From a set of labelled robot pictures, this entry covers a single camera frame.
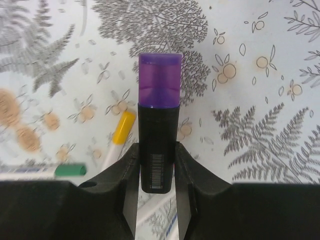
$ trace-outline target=purple highlighter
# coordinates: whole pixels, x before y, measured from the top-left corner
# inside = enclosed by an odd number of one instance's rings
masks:
[[[182,55],[139,55],[139,158],[146,193],[171,189],[180,109]]]

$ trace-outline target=green marker cap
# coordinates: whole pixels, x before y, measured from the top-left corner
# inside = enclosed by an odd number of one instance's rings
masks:
[[[86,173],[87,168],[84,163],[61,164],[54,172],[57,177],[84,176]]]

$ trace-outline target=barcode sticker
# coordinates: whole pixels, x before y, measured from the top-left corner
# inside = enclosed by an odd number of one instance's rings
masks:
[[[163,155],[152,154],[151,155],[151,188],[152,189],[162,189],[162,178],[163,178]]]

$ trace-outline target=yellow marker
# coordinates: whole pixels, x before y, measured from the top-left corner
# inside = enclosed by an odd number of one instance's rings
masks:
[[[115,132],[110,143],[109,151],[102,164],[101,172],[116,161],[118,161],[121,151],[125,145],[127,137],[136,120],[136,113],[134,111],[124,111],[120,121],[115,129]]]

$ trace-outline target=plastic cap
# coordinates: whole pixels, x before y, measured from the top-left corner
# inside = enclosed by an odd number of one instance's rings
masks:
[[[136,113],[133,111],[124,111],[118,126],[112,137],[112,142],[117,145],[125,144],[127,137],[136,120]]]
[[[54,172],[57,177],[84,176],[86,173],[87,168],[84,163],[61,164]]]
[[[139,55],[139,105],[176,108],[180,104],[182,55],[141,53]]]

